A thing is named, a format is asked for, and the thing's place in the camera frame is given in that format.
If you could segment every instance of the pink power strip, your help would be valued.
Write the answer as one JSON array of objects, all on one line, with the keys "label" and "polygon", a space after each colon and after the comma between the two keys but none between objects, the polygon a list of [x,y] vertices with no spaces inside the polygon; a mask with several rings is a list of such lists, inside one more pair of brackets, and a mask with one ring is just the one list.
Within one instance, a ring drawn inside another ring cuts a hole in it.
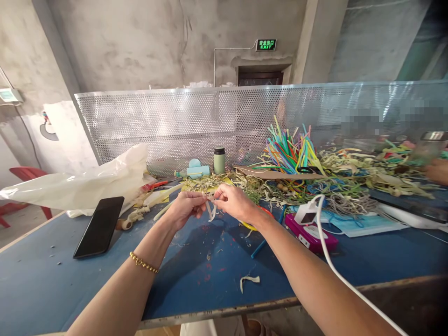
[{"label": "pink power strip", "polygon": [[[313,253],[323,253],[321,240],[317,225],[300,225],[294,220],[295,214],[287,214],[285,218],[286,225],[291,229],[302,244]],[[324,231],[325,243],[328,252],[336,249],[338,240]]]}]

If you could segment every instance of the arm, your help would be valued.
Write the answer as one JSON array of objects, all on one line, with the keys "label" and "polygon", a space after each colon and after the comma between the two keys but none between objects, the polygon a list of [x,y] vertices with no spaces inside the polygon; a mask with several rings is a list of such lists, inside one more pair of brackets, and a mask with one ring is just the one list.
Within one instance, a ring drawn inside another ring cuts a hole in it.
[{"label": "arm", "polygon": [[[180,193],[136,247],[135,254],[152,267],[159,268],[176,232],[190,216],[199,218],[202,215],[205,201],[200,193]],[[155,276],[128,258],[73,322],[66,336],[133,336]]]},{"label": "arm", "polygon": [[326,335],[398,335],[328,267],[243,191],[226,184],[215,193],[218,208],[252,224],[265,237],[297,298]]},{"label": "arm", "polygon": [[448,161],[432,160],[431,165],[426,167],[426,177],[441,185],[448,186]]}]

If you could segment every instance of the perforated metal panel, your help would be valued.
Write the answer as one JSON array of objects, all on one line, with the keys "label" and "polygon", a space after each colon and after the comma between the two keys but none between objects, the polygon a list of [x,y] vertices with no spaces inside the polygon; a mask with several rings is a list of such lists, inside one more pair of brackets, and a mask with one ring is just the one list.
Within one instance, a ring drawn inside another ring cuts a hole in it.
[{"label": "perforated metal panel", "polygon": [[274,115],[282,127],[312,126],[317,147],[372,151],[380,136],[416,141],[448,130],[448,81],[328,83],[75,95],[101,163],[148,143],[148,169],[171,175],[192,158],[213,167],[213,147],[227,163],[258,161]]}]

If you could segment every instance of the glass jar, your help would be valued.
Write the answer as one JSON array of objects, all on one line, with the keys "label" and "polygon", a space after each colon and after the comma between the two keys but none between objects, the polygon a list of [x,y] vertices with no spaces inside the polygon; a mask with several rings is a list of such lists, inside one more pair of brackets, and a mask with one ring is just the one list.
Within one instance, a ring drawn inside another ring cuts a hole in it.
[{"label": "glass jar", "polygon": [[440,154],[443,150],[445,150],[447,145],[448,132],[424,132],[409,157],[408,164],[415,166],[427,166],[433,159],[440,157]]}]

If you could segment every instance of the gold bracelet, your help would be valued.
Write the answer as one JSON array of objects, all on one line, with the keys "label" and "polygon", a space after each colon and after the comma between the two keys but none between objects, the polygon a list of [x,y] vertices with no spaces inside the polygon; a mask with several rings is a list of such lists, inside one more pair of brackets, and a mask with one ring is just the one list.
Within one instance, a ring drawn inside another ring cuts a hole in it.
[{"label": "gold bracelet", "polygon": [[144,262],[142,259],[137,257],[134,252],[130,252],[129,255],[131,256],[132,260],[135,260],[136,265],[142,265],[144,268],[150,270],[151,272],[158,273],[159,270],[157,268],[151,267],[146,262]]}]

